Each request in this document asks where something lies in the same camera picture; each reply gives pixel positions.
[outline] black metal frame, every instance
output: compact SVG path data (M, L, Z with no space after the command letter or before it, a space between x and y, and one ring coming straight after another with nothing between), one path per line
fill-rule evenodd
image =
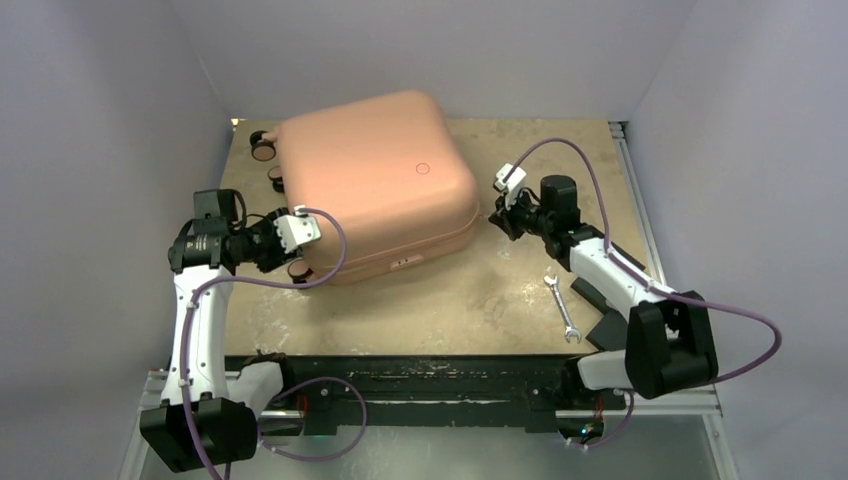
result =
M283 366L287 388L317 377L350 382L368 402L371 426L508 426L541 433L564 428L556 418L557 410L593 411L600 396L607 410L625 408L623 398L612 391L582 388L576 372L580 357L292 355L277 361ZM227 357L225 365L228 371L239 370L250 360ZM303 422L306 435L332 435L339 425L359 425L362 421L356 396L340 384L313 384L299 396L302 404L308 405ZM295 410L296 397L292 395L269 409Z

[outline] black caster wheel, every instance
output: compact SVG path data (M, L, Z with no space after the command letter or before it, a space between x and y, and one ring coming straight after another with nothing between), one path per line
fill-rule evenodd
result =
M286 270L292 279L292 283L296 285L308 282L309 277L315 273L303 260L295 260L289 264Z
M250 134L250 156L254 160L267 162L277 155L277 149L274 147L274 142L262 139L263 133L267 132L257 130Z
M283 185L283 174L280 167L273 167L268 170L268 180L271 180L271 188L277 193L286 193L286 187Z

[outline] tabletop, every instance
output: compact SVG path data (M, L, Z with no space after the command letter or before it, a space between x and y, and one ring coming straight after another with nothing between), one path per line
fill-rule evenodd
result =
M279 121L243 120L233 138L222 188L242 192L251 213L266 214L285 205L273 191L267 171L274 162L250 156L248 136ZM606 203L613 240L646 263L638 217L619 158L603 120L448 119L449 130L478 182L481 213L468 248L421 265L344 286L281 290L236 284L227 313L228 355L288 354L520 354L589 353L585 336L600 313L568 285L574 275L545 253L539 238L515 242L487 221L497 193L495 172L514 162L530 145L565 137L580 145L595 169ZM603 228L597 197L576 152L562 144L545 145L528 158L527 186L551 174L577 182L583 221ZM289 281L285 268L268 274L242 265L240 275ZM546 274L560 277L563 297L582 343L566 343L564 325Z

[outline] wrench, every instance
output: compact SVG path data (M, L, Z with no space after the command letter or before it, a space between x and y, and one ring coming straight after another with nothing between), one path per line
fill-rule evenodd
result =
M559 278L556 275L553 277L545 275L545 285L554 294L554 300L556 300L557 308L559 308L559 313L562 315L562 321L565 322L565 341L571 343L571 339L576 338L577 343L580 343L583 341L583 334L574 326L571 315L568 314L568 310L565 308L565 301L562 299L562 294L559 293Z

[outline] beige work surface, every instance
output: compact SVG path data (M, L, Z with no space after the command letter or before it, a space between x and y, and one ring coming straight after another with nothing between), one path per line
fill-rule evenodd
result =
M266 214L285 204L266 173L274 161L250 156L248 136L270 130L274 121L242 121L236 129L223 188L244 194L248 211ZM237 284L227 313L227 354L262 351L288 354L510 354L584 353L585 340L568 344L545 274L560 277L561 291L585 336L600 314L568 286L574 276L545 254L539 238L510 242L487 221L496 193L492 178L534 142L566 137L587 153L601 183L612 238L645 262L625 177L602 120L451 119L448 126L478 181L481 215L475 238L462 252L347 286L309 291ZM585 166L562 144L545 145L522 165L527 185L538 192L550 174L573 177L584 221L603 228ZM252 265L239 273L288 281L285 268L261 274Z

